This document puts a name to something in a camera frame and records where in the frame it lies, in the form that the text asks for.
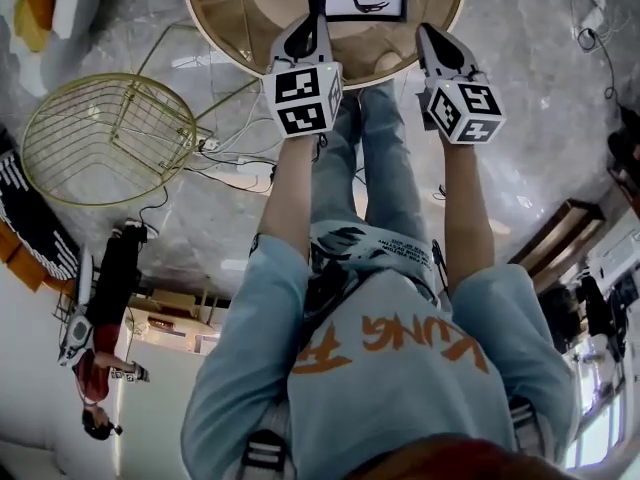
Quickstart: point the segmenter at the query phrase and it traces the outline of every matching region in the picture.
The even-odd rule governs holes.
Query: marble floor
[[[578,14],[584,0],[574,3]],[[640,0],[607,0],[607,13],[611,32],[606,48],[620,100],[637,107]],[[184,0],[102,0],[93,44],[79,76],[135,72],[162,31],[179,21],[190,22]],[[596,202],[611,183],[606,138],[619,126],[615,105],[604,98],[611,74],[603,51],[583,53],[571,30],[571,0],[465,0],[454,28],[500,88],[509,117],[500,136],[478,148],[501,259],[526,243],[562,201],[574,197]],[[2,21],[0,121],[19,138],[38,101],[18,84],[17,61],[7,52],[7,36]],[[194,114],[251,80],[197,33],[184,30],[167,35],[143,74],[180,94]],[[428,230],[442,240],[443,203],[433,195],[444,181],[442,150],[437,137],[422,130],[415,97],[422,85],[422,74],[415,68],[395,80]],[[220,140],[232,136],[260,98],[257,87],[231,98],[203,124]],[[260,117],[268,117],[263,98],[253,114],[254,119]],[[250,154],[278,142],[275,126],[263,121],[252,126],[233,151]],[[264,156],[275,159],[277,147]],[[214,169],[237,175],[234,166]],[[265,196],[234,190],[192,172],[181,173],[167,188],[168,204],[145,213],[160,237],[141,253],[144,275],[166,287],[199,290],[207,284],[217,293],[233,294]],[[366,191],[357,180],[354,190],[364,201]],[[52,206],[75,239],[89,244],[99,261],[113,222],[137,215],[141,207],[159,204],[163,197],[159,192],[135,205],[106,209]]]

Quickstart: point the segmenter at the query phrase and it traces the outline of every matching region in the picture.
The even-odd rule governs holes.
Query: table top
[[[345,86],[364,87],[391,78],[417,61],[418,24],[450,29],[463,0],[408,0],[407,21],[330,23],[334,59],[343,66]],[[207,40],[255,76],[266,73],[274,39],[293,20],[308,13],[307,0],[187,0]],[[376,61],[390,51],[402,62],[374,73]]]

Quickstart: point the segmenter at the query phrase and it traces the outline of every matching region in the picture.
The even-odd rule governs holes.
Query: window
[[[579,357],[588,357],[596,354],[597,349],[593,339],[587,339],[578,344],[569,354],[575,354]],[[596,362],[584,363],[579,362],[575,365],[574,371],[580,381],[580,404],[582,407],[581,415],[587,414],[598,401],[600,390],[603,385],[611,382],[613,370],[604,372],[603,365]]]
[[[621,441],[624,417],[622,397],[622,393],[618,394],[569,447],[565,469],[598,464]]]

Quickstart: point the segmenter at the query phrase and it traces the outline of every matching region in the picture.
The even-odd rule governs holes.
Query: cable
[[[436,201],[446,201],[447,200],[447,192],[445,191],[444,186],[442,184],[440,184],[438,186],[438,191],[437,192],[432,192],[431,196]]]
[[[255,160],[249,160],[248,162],[233,162],[231,160],[220,160],[217,158],[212,158],[209,155],[204,154],[202,151],[200,151],[200,155],[202,155],[204,158],[206,158],[207,160],[210,160],[211,162],[216,162],[218,164],[228,164],[228,165],[247,165],[247,164],[271,164],[271,165],[276,165],[276,162],[274,162],[273,160],[269,159],[269,158],[260,158],[260,159],[255,159]]]
[[[234,133],[231,137],[226,139],[216,149],[214,149],[211,152],[212,154],[226,152],[231,146],[233,146],[236,142],[238,142],[238,140],[240,140],[242,135],[254,124],[260,123],[260,122],[273,122],[273,119],[271,117],[261,117],[259,119],[256,119],[255,121],[251,121],[253,117],[253,113],[255,112],[258,106],[258,103],[260,102],[260,98],[263,96],[263,94],[264,94],[264,86],[262,84],[262,81],[260,81],[260,92],[256,96],[256,99],[254,100],[253,105],[251,106],[251,110],[249,111],[249,115],[247,117],[247,121],[245,122],[244,126],[242,127],[242,129]]]
[[[250,190],[251,188],[255,187],[258,184],[258,176],[256,176],[256,182],[253,185],[251,185],[250,187],[236,187],[235,185],[232,185],[231,183],[227,183],[226,181],[222,181],[220,178],[216,178],[214,176],[209,176],[209,175],[203,173],[202,171],[198,171],[197,169],[191,169],[190,167],[185,167],[184,170],[185,171],[189,171],[189,172],[195,172],[196,174],[199,174],[200,176],[204,176],[205,178],[208,178],[210,180],[222,183],[223,185],[226,185],[227,187],[235,188],[236,190],[241,190],[243,192],[251,192],[252,194],[265,194],[266,192],[269,192],[269,190],[271,190],[271,187],[273,186],[273,181],[271,181],[271,183],[269,183],[269,187],[267,189],[265,189],[265,190]]]
[[[366,181],[364,181],[360,176],[358,176],[358,173],[359,173],[359,172],[361,172],[361,171],[364,171],[364,167],[360,167],[360,169],[358,169],[358,170],[355,172],[354,176],[358,179],[358,181],[359,181],[360,183],[362,183],[362,184],[366,187],[366,186],[367,186],[367,182],[366,182]]]
[[[262,153],[266,153],[267,151],[269,151],[270,149],[274,149],[278,146],[280,146],[283,142],[285,141],[285,139],[280,139],[278,142],[276,142],[275,144],[272,144],[271,146],[269,146],[268,148],[265,149],[261,149],[260,151],[252,151],[251,153],[243,153],[242,151],[222,151],[221,153],[219,153],[220,155],[245,155],[245,156],[256,156],[256,155],[261,155]]]
[[[590,46],[585,46],[581,42],[581,38],[582,38],[582,36],[584,34],[587,34],[591,38],[591,40],[593,41],[593,43]],[[611,62],[611,57],[609,56],[609,51],[604,46],[604,43],[602,42],[602,39],[596,33],[595,30],[593,30],[591,28],[585,28],[584,30],[582,30],[578,34],[578,37],[576,38],[576,40],[578,41],[578,44],[580,45],[580,48],[582,48],[582,50],[585,51],[585,52],[593,51],[595,46],[596,46],[596,44],[599,44],[600,45],[599,48],[602,48],[602,52],[604,53],[604,56],[607,59],[607,64],[609,65],[609,71],[611,72],[611,85],[609,85],[609,87],[607,87],[604,90],[604,97],[607,100],[613,99],[615,101],[616,105],[619,107],[620,106],[620,101],[618,100],[618,91],[616,89],[616,74],[615,74],[615,71],[613,70],[613,62]]]
[[[444,256],[442,255],[442,249],[440,249],[440,244],[437,240],[432,240],[431,242],[431,252],[433,253],[433,261],[438,267],[438,274],[440,275],[440,281],[442,282],[442,287],[447,295],[449,295],[449,286],[445,282],[445,276],[448,276],[447,273],[447,264],[444,261]]]
[[[142,218],[143,212],[145,212],[146,210],[157,210],[158,208],[162,208],[165,204],[169,202],[169,191],[167,190],[167,187],[162,187],[162,188],[164,189],[164,202],[158,205],[145,206],[144,208],[142,208],[142,210],[138,212],[138,216],[140,217],[140,222],[142,222],[143,226],[145,225],[144,219]]]
[[[571,8],[571,26],[573,27],[573,31],[575,33],[579,29],[579,27],[577,26],[576,19],[575,19],[574,0],[570,0],[569,3]],[[616,32],[620,32],[627,25],[627,23],[629,23],[629,20],[631,19],[631,14],[627,12],[627,19],[625,20],[625,22],[616,28],[616,22],[618,21],[618,11],[620,11],[620,7],[616,5],[613,11],[613,20],[606,13],[602,12],[604,25],[607,27],[606,30],[600,34],[600,37],[602,39],[602,46],[606,45]],[[590,49],[588,52],[585,52],[585,53],[593,53],[599,49],[600,47],[595,49]]]
[[[315,164],[320,158],[320,150],[326,148],[328,144],[327,136],[324,133],[318,135],[318,141],[316,142],[316,156],[311,160],[312,164]]]

